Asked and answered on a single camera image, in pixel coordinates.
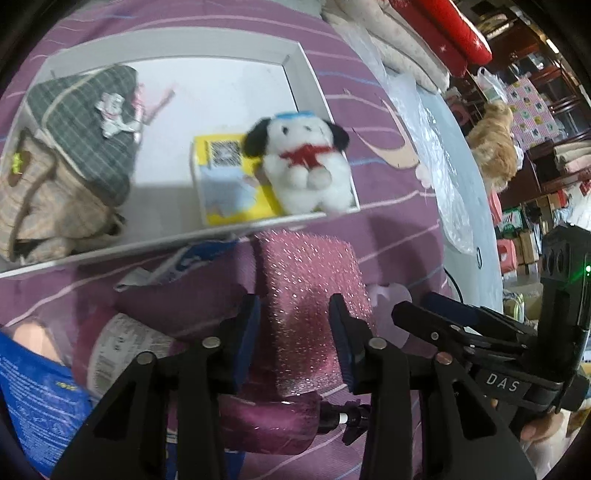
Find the person's right hand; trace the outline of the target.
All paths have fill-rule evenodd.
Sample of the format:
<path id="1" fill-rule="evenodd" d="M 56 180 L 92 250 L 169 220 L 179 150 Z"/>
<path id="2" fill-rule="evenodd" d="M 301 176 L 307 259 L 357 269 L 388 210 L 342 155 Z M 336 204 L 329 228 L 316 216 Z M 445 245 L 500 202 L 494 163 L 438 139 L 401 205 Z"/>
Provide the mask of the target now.
<path id="1" fill-rule="evenodd" d="M 520 440 L 533 465 L 536 468 L 550 468 L 556 464 L 589 413 L 590 400 L 586 399 L 574 412 L 551 411 L 543 418 L 527 424 L 521 431 Z"/>

